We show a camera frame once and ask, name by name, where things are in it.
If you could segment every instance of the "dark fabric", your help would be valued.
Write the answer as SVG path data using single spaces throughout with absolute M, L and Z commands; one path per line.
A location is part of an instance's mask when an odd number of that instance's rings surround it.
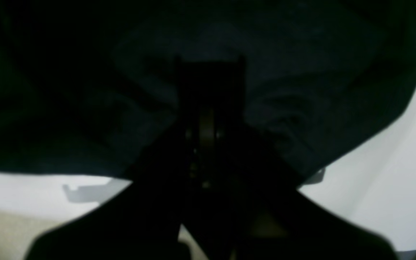
M 0 171 L 125 177 L 176 55 L 245 56 L 244 118 L 306 179 L 406 109 L 416 1 L 0 0 Z

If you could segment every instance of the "black cloth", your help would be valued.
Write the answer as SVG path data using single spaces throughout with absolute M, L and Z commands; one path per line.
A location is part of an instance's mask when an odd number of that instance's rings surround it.
M 304 181 L 406 109 L 416 1 L 0 0 L 0 171 L 132 179 L 176 55 L 245 56 L 246 123 Z

